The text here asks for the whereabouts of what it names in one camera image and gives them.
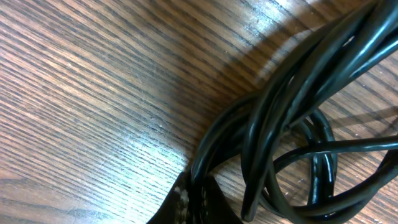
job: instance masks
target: coiled cable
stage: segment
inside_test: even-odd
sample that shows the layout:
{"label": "coiled cable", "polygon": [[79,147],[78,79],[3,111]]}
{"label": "coiled cable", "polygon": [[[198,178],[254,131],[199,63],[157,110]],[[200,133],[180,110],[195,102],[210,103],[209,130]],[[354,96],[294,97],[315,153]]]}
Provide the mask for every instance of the coiled cable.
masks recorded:
{"label": "coiled cable", "polygon": [[[343,223],[356,215],[398,175],[398,136],[335,141],[318,107],[398,49],[397,21],[397,0],[369,1],[308,36],[261,91],[236,100],[211,125],[190,169],[193,191],[200,191],[214,167],[240,154],[246,183],[243,220],[252,221],[259,204],[293,223]],[[294,127],[308,146],[273,161],[281,135]],[[333,195],[337,153],[381,150],[388,152],[372,176]],[[308,203],[290,206],[276,173],[304,158],[311,160]]]}

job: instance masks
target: wooden table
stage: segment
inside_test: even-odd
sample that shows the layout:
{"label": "wooden table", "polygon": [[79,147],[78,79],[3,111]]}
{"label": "wooden table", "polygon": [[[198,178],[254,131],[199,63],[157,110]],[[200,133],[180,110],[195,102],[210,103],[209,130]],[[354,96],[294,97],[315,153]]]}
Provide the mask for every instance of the wooden table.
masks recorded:
{"label": "wooden table", "polygon": [[[363,2],[0,0],[0,223],[145,223],[216,115]],[[398,54],[321,106],[337,139],[397,132],[396,74]],[[341,155],[336,194],[384,153]],[[216,178],[239,213],[239,158]],[[278,178],[303,205],[307,161]],[[350,223],[398,223],[397,194],[394,180]],[[260,208],[253,223],[289,222]]]}

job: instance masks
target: black cable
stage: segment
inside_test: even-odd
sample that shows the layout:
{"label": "black cable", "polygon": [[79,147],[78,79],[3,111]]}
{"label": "black cable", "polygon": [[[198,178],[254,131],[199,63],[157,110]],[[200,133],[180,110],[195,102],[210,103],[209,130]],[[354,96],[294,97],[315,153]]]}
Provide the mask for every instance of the black cable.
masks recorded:
{"label": "black cable", "polygon": [[[202,202],[206,202],[207,174],[239,154],[246,183],[241,216],[248,222],[260,204],[293,223],[343,223],[396,177],[398,136],[335,141],[318,107],[398,49],[397,21],[398,0],[369,1],[311,34],[278,66],[261,91],[232,103],[204,135],[186,177],[194,222],[206,220],[201,211],[206,210]],[[308,146],[273,161],[281,135],[292,128],[305,135]],[[381,150],[388,152],[372,176],[334,196],[337,153]],[[276,173],[304,158],[311,161],[308,203],[290,206]]]}

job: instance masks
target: glossy black cable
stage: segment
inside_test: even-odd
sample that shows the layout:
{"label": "glossy black cable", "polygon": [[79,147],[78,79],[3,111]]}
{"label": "glossy black cable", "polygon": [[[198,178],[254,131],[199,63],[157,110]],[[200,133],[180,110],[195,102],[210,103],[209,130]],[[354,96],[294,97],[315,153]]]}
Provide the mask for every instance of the glossy black cable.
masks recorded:
{"label": "glossy black cable", "polygon": [[[198,147],[190,169],[192,209],[200,210],[206,175],[240,154],[246,183],[243,220],[252,221],[259,204],[293,223],[343,223],[356,215],[398,175],[398,137],[335,141],[317,108],[398,49],[397,21],[398,0],[369,1],[311,34],[261,91],[231,104]],[[292,128],[304,134],[308,146],[273,161],[281,135]],[[337,153],[381,150],[389,151],[372,176],[333,196]],[[280,191],[275,174],[304,158],[311,161],[310,196],[306,206],[293,207]]]}

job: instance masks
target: cable bundle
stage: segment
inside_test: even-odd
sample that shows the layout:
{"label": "cable bundle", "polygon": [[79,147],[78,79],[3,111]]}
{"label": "cable bundle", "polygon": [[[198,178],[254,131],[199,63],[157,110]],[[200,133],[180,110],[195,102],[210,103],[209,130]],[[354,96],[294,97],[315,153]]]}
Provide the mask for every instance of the cable bundle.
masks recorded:
{"label": "cable bundle", "polygon": [[[343,223],[398,175],[398,137],[335,141],[318,107],[398,49],[398,1],[371,1],[307,37],[279,65],[265,87],[230,105],[203,137],[189,183],[190,203],[200,195],[205,177],[218,164],[241,155],[246,190],[242,219],[252,221],[260,204],[293,223]],[[298,127],[308,146],[275,161],[281,135]],[[361,184],[333,195],[337,153],[388,150],[377,171]],[[276,173],[310,158],[312,182],[306,206],[293,207]]]}

